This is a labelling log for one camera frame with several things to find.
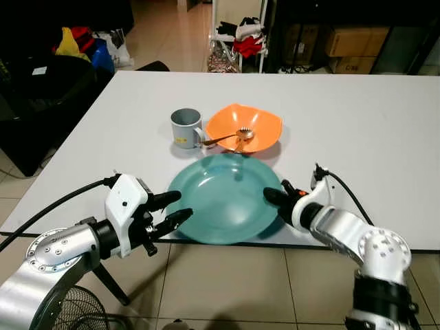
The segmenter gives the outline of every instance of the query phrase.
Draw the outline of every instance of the yellow cloth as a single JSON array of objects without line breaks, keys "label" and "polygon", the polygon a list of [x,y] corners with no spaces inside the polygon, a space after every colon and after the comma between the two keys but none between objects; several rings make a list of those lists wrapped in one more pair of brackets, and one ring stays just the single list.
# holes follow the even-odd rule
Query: yellow cloth
[{"label": "yellow cloth", "polygon": [[72,35],[72,31],[68,27],[63,27],[63,39],[55,51],[55,55],[75,56],[90,62],[86,54],[80,53],[80,48]]}]

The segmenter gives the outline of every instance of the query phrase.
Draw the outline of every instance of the white table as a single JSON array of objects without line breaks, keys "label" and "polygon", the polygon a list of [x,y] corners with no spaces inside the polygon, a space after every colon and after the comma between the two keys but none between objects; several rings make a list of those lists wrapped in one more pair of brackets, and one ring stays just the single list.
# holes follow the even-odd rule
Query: white table
[{"label": "white table", "polygon": [[[400,233],[414,250],[440,250],[437,77],[120,71],[0,231],[14,231],[52,201],[113,169],[141,177],[155,193],[165,191],[181,169],[204,156],[173,145],[171,112],[194,107],[207,120],[234,102],[283,118],[279,143],[254,155],[281,177],[308,189],[319,162],[343,178],[377,226]],[[103,219],[107,193],[104,187],[91,190],[27,233],[72,226],[90,216]],[[335,203],[358,213],[337,184]],[[320,245],[286,225],[272,229],[248,243]]]}]

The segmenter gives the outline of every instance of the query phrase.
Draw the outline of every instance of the black stand leg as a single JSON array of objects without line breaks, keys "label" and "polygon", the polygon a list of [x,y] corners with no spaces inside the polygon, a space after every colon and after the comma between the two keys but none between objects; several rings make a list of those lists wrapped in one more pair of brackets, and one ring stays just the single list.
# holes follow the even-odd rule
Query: black stand leg
[{"label": "black stand leg", "polygon": [[100,263],[99,266],[93,270],[93,272],[121,304],[127,306],[130,303],[129,297],[127,297],[127,295],[122,291],[120,286],[116,283],[114,278],[111,277],[110,273],[104,268],[102,263]]}]

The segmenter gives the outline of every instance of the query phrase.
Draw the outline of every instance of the white plastic bag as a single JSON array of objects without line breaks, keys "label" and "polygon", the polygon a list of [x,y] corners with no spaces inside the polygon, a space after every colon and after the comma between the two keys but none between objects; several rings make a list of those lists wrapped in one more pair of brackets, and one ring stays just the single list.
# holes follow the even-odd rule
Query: white plastic bag
[{"label": "white plastic bag", "polygon": [[109,50],[109,54],[115,67],[128,67],[134,65],[134,60],[130,57],[129,51],[127,50],[124,34],[121,29],[94,32],[93,37],[101,38],[106,41],[107,49]]}]

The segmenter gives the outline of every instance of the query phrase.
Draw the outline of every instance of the mug handle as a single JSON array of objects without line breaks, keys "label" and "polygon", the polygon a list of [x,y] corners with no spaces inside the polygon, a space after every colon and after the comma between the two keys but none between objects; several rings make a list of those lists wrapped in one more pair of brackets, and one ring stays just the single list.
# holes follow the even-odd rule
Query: mug handle
[{"label": "mug handle", "polygon": [[197,133],[197,135],[199,136],[200,139],[200,143],[196,143],[196,146],[200,146],[202,142],[205,142],[206,138],[205,138],[205,133],[200,129],[200,127],[195,127],[194,128],[195,133]]}]

